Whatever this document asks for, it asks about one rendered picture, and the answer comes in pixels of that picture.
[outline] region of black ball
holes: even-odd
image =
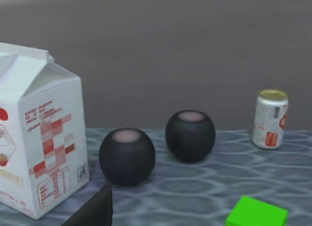
[[[154,145],[143,131],[120,128],[104,138],[99,163],[111,183],[135,186],[147,180],[155,166]]]
[[[186,163],[204,159],[215,144],[214,123],[196,110],[175,113],[167,123],[165,135],[170,152]]]

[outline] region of white can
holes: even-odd
[[[281,146],[288,109],[288,96],[285,92],[266,89],[257,98],[253,124],[253,143],[265,149]]]

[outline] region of gray wall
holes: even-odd
[[[251,128],[257,92],[288,92],[311,129],[312,0],[38,0],[0,6],[0,41],[50,50],[83,80],[88,127],[163,128],[175,111]]]

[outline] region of bright green box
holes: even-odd
[[[225,221],[225,226],[285,226],[288,211],[242,196]]]

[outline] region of milk carton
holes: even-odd
[[[80,78],[0,43],[0,202],[38,219],[88,181]]]

